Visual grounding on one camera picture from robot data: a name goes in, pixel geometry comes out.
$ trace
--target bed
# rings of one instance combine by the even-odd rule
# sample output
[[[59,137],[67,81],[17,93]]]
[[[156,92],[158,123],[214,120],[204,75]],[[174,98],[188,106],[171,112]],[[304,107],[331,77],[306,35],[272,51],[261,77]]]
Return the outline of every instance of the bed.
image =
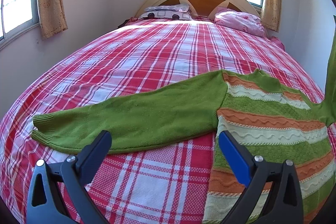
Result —
[[[0,195],[21,223],[36,161],[68,156],[31,139],[35,114],[151,91],[218,69],[247,74],[259,68],[322,101],[313,79],[269,39],[213,23],[217,6],[259,16],[246,0],[147,0],[134,16],[148,6],[182,3],[189,4],[194,20],[130,20],[53,66],[12,105],[0,124]],[[335,125],[328,134],[335,154]],[[201,223],[214,136],[108,155],[86,190],[110,223]],[[80,221],[66,189],[60,189],[71,217]]]

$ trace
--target pink pillow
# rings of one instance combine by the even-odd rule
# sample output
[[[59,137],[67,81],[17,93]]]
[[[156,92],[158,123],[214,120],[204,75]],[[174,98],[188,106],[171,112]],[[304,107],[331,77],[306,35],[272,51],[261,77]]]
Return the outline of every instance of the pink pillow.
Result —
[[[237,12],[228,8],[218,7],[215,23],[224,27],[246,32],[257,37],[267,37],[260,18],[248,13]]]
[[[271,40],[272,43],[277,45],[279,48],[285,50],[285,45],[282,44],[279,38],[277,37],[271,37],[269,40]]]

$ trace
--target blue gripper pad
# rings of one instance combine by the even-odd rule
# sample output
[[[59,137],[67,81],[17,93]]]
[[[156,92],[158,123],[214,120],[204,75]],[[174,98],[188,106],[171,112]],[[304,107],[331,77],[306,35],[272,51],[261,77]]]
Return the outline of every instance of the blue gripper pad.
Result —
[[[245,187],[248,187],[252,180],[250,168],[238,149],[233,145],[224,132],[219,134],[218,144],[238,182],[244,184]]]

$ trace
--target knit sweater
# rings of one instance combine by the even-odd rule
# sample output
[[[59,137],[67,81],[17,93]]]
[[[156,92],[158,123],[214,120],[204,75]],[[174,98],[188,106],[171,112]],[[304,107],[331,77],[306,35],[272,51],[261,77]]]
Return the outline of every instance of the knit sweater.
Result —
[[[311,102],[299,90],[265,72],[239,75],[218,70],[153,92],[110,98],[99,104],[41,114],[31,137],[65,153],[76,154],[101,130],[112,134],[109,153],[162,147],[229,130],[252,155],[267,161],[291,159],[300,180],[305,222],[324,204],[335,184],[335,159],[327,127],[336,114],[336,41],[328,63],[325,100]],[[203,223],[220,223],[243,185],[239,184],[215,141],[214,161]],[[266,185],[250,222],[261,212]]]

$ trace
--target patterned pillow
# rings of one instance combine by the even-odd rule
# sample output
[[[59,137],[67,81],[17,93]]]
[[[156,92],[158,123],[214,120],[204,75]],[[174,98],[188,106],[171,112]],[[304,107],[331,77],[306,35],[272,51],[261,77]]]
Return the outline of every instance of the patterned pillow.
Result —
[[[151,19],[151,18],[169,18],[177,20],[193,20],[189,13],[180,13],[168,10],[149,11],[142,14],[138,19]]]
[[[188,4],[177,4],[177,5],[162,5],[162,6],[152,6],[147,7],[144,11],[158,11],[158,10],[168,10],[168,11],[175,11],[180,13],[187,13],[189,12],[189,5]]]
[[[246,32],[258,37],[267,37],[260,18],[244,12],[228,10],[215,14],[215,23],[224,27]]]

